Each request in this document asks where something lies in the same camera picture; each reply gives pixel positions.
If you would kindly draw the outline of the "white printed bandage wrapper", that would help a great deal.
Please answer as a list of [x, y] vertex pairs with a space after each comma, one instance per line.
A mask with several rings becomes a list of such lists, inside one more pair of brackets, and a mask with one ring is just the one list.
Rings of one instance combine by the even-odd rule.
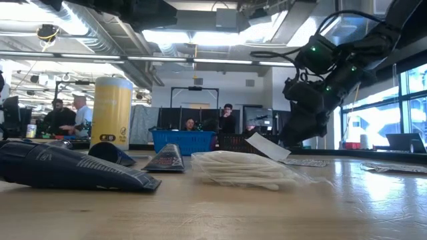
[[325, 167], [331, 163], [330, 160], [316, 159], [283, 159], [279, 160], [279, 162], [285, 165], [296, 165], [304, 167]]
[[259, 133], [254, 133], [246, 141], [274, 161], [287, 159], [291, 153], [291, 151], [271, 142]]
[[360, 165], [360, 168], [363, 170], [376, 171], [380, 173], [387, 172], [387, 171], [397, 171], [397, 172], [427, 174], [427, 167], [418, 166], [418, 165], [365, 162]]

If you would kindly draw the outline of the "black rig frame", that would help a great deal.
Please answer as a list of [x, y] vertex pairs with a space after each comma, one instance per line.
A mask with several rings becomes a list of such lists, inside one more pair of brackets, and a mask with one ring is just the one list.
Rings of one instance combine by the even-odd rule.
[[175, 89], [181, 89], [181, 90], [188, 90], [188, 91], [215, 91], [216, 94], [216, 109], [220, 108], [219, 105], [219, 96], [220, 96], [220, 89], [218, 88], [207, 88], [207, 87], [197, 87], [197, 86], [190, 86], [190, 87], [171, 87], [170, 89], [170, 100], [169, 100], [169, 107], [172, 108], [173, 107], [173, 91]]

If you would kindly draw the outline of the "long ceiling light bar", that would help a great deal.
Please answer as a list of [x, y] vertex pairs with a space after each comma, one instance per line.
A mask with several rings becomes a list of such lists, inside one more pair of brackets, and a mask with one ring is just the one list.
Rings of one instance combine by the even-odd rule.
[[124, 55], [90, 55], [73, 53], [42, 53], [25, 51], [0, 51], [0, 57], [24, 57], [24, 58], [58, 58], [58, 59], [79, 59], [92, 61], [153, 61], [162, 63], [209, 63], [228, 65], [253, 65], [265, 67], [293, 67], [290, 62], [274, 61], [252, 61], [235, 59], [205, 59], [193, 57], [154, 57], [154, 56], [124, 56]]

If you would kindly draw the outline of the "black plastic basket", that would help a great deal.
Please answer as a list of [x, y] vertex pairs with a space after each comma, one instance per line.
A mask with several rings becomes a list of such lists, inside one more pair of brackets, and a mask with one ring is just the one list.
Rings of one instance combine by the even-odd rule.
[[253, 153], [265, 157], [265, 154], [247, 142], [247, 139], [249, 139], [252, 135], [253, 134], [246, 135], [220, 133], [218, 135], [219, 150], [238, 153]]

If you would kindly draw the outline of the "dark open laptop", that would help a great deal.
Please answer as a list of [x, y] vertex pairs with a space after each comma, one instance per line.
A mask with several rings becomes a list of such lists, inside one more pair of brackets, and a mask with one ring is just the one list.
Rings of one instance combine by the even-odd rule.
[[386, 138], [391, 150], [427, 153], [427, 148], [419, 133], [391, 133], [386, 134]]

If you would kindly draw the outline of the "clear bag of cotton swabs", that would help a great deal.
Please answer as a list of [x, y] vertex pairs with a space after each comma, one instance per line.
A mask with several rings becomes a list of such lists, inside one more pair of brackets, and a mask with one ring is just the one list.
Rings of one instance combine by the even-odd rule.
[[292, 167], [251, 153], [212, 151], [191, 155], [193, 176], [204, 183], [226, 187], [290, 190], [314, 183], [328, 183]]

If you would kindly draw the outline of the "black ceiling device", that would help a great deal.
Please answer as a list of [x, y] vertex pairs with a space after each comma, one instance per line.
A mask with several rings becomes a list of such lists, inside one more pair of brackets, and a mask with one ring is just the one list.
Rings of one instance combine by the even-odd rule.
[[52, 43], [55, 41], [59, 32], [60, 28], [56, 25], [42, 24], [42, 26], [36, 30], [36, 35], [38, 39], [46, 43]]

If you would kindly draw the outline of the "yellow canister with white lid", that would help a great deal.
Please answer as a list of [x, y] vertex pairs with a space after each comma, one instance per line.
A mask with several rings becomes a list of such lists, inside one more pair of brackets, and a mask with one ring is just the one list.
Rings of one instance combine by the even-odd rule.
[[91, 145], [100, 142], [129, 149], [129, 124], [133, 84], [117, 77], [95, 80], [95, 99], [91, 124]]

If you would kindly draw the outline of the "grey cloth cover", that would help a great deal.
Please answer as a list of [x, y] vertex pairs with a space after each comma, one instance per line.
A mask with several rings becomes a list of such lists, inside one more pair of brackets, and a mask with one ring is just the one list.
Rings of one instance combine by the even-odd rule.
[[148, 144], [153, 141], [151, 132], [153, 127], [157, 127], [159, 108], [146, 107], [144, 105], [134, 105], [131, 107], [130, 119], [130, 144]]

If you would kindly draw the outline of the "black partition screen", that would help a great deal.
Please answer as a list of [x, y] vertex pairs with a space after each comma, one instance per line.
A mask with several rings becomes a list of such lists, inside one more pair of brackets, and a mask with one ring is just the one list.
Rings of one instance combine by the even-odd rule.
[[283, 131], [283, 128], [288, 123], [290, 117], [291, 117], [290, 111], [273, 110], [274, 131], [278, 136], [279, 140], [282, 140], [284, 138], [282, 131]]
[[190, 108], [167, 108], [159, 109], [157, 128], [163, 130], [184, 131], [185, 121], [193, 118], [195, 121], [195, 131], [213, 131], [218, 133], [220, 130], [219, 122], [223, 109], [190, 109]]

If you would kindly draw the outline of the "dark blue razor packet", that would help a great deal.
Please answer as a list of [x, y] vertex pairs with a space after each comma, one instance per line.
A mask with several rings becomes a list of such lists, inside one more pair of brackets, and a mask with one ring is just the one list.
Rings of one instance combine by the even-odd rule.
[[0, 143], [0, 181], [36, 188], [153, 192], [151, 175], [84, 153], [25, 141]]
[[100, 142], [95, 144], [89, 150], [88, 155], [116, 163], [118, 165], [123, 165], [125, 167], [130, 167], [136, 164], [136, 161], [128, 154], [109, 142]]
[[160, 152], [143, 168], [145, 171], [159, 172], [184, 172], [185, 165], [179, 146], [168, 143]]

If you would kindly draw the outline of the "blue plastic basket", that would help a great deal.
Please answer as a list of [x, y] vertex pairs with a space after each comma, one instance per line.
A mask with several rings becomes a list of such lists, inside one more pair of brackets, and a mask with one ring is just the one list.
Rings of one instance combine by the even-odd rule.
[[181, 154], [213, 151], [216, 147], [216, 133], [212, 131], [152, 131], [156, 153], [169, 143], [178, 145]]

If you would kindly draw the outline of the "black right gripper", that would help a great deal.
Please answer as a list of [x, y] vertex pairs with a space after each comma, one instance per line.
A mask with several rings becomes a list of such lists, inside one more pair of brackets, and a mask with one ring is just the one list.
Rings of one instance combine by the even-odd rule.
[[317, 81], [287, 78], [283, 89], [290, 102], [290, 118], [283, 126], [279, 139], [284, 147], [300, 147], [312, 137], [327, 133], [329, 114], [334, 110], [334, 80]]

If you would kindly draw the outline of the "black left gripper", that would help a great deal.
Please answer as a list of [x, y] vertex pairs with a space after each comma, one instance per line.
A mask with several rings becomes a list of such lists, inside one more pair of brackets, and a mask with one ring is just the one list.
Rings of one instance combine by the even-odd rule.
[[119, 18], [134, 31], [167, 27], [177, 23], [177, 9], [164, 0], [124, 0]]

